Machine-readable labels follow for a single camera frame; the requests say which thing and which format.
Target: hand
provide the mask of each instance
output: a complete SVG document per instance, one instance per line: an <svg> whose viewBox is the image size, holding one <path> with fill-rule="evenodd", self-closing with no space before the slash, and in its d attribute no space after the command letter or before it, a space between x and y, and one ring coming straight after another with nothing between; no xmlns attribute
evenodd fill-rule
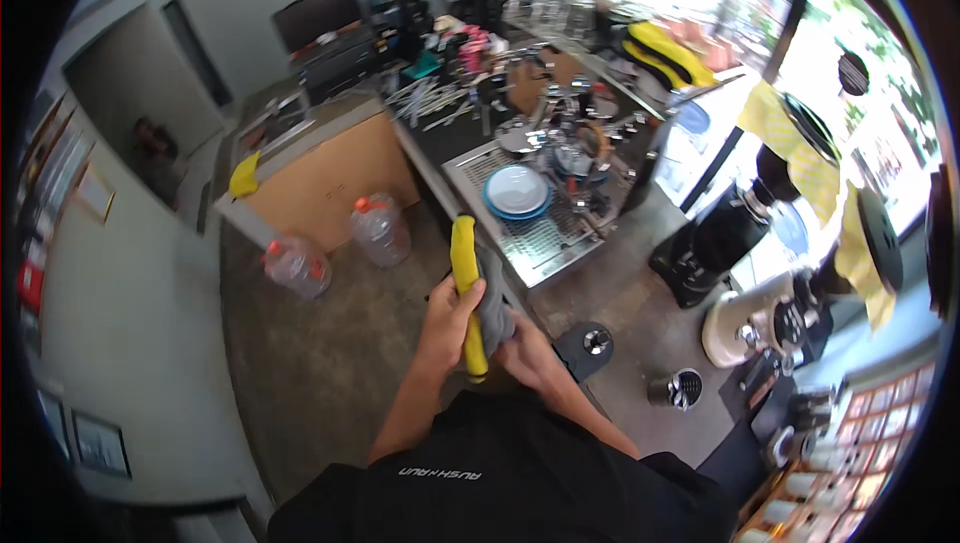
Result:
<svg viewBox="0 0 960 543"><path fill-rule="evenodd" d="M444 374L457 365L467 338L467 321L486 288L487 281L481 278L459 297L451 274L430 291L423 330L416 346L416 364L429 370L442 370Z"/></svg>
<svg viewBox="0 0 960 543"><path fill-rule="evenodd" d="M546 335L526 316L509 308L516 329L500 342L493 357L513 378L537 393L545 393L570 374L554 354Z"/></svg>

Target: yellow cloth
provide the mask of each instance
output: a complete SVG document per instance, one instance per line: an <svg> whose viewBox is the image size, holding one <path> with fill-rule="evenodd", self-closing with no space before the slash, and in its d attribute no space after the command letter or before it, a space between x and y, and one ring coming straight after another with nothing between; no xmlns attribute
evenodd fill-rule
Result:
<svg viewBox="0 0 960 543"><path fill-rule="evenodd" d="M655 50L657 53L669 57L690 73L692 82L684 81L678 76L674 69L669 68L662 60L634 45L630 39L624 40L623 48L627 52L641 61L663 71L674 84L674 88L682 89L689 85L706 87L707 85L713 85L717 82L714 72L704 66L704 63L700 61L700 58L697 57L693 51L675 42L666 34L663 28L653 22L635 22L627 26L627 32L630 33L630 37Z"/></svg>
<svg viewBox="0 0 960 543"><path fill-rule="evenodd" d="M627 53L629 53L631 56L633 56L633 59L636 60L637 62L643 62L644 64L649 64L650 66L653 66L655 69L661 71L666 76L666 78L670 80L670 87L672 89L683 89L684 87L688 86L687 82L685 82L682 78L680 78L677 75L677 72L675 72L672 68L667 66L664 62L660 61L653 55L647 55L646 53L641 51L641 49L638 46L634 45L633 41L625 39L623 41L623 49L626 50Z"/></svg>
<svg viewBox="0 0 960 543"><path fill-rule="evenodd" d="M450 236L450 267L453 269L453 281L457 293L461 296L480 278L474 247L474 217L458 215L453 220L453 232ZM466 323L466 339L463 341L463 361L466 363L466 376L472 383L482 383L487 377L487 354L483 350L483 336L480 333L480 320L472 312Z"/></svg>
<svg viewBox="0 0 960 543"><path fill-rule="evenodd" d="M257 192L258 183L254 173L257 171L257 163L260 159L260 152L246 158L243 162L237 164L230 176L230 194L234 198L244 198Z"/></svg>
<svg viewBox="0 0 960 543"><path fill-rule="evenodd" d="M780 94L765 81L757 83L736 120L786 161L790 182L813 208L823 227L834 215L840 194L840 168L820 155L787 116Z"/></svg>
<svg viewBox="0 0 960 543"><path fill-rule="evenodd" d="M859 190L850 181L846 181L846 189L848 193L843 208L843 226L833 265L836 273L846 278L867 304L870 328L877 332L877 329L893 316L897 297L883 285L870 254L870 247L867 246L857 206Z"/></svg>

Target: drip tray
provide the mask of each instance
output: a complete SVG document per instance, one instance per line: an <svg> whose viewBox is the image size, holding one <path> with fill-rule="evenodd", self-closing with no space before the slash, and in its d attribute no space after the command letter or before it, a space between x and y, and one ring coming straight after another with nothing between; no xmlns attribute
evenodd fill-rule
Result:
<svg viewBox="0 0 960 543"><path fill-rule="evenodd" d="M484 183L504 166L520 163L491 141L446 162L443 169L529 289L603 245L603 239L570 211L569 202L552 182L553 197L543 215L520 221L493 215L483 201Z"/></svg>

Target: computer monitor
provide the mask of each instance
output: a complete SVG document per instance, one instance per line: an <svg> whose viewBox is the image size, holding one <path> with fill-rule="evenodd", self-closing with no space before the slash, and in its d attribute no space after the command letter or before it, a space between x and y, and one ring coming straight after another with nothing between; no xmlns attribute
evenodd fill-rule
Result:
<svg viewBox="0 0 960 543"><path fill-rule="evenodd" d="M357 0L296 0L273 14L273 23L290 54L358 20L363 20L363 15Z"/></svg>

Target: bottle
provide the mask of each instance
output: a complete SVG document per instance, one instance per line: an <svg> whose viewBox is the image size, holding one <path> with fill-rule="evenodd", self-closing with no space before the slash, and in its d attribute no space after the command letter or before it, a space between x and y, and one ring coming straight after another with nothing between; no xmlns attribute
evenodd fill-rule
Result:
<svg viewBox="0 0 960 543"><path fill-rule="evenodd" d="M330 286L333 272L323 253L315 252L300 237L282 237L270 241L263 255L263 266L274 283L295 291L304 299L316 299Z"/></svg>
<svg viewBox="0 0 960 543"><path fill-rule="evenodd" d="M390 195L378 192L369 198L360 197L353 207L353 240L370 261L390 268L410 255L410 231Z"/></svg>

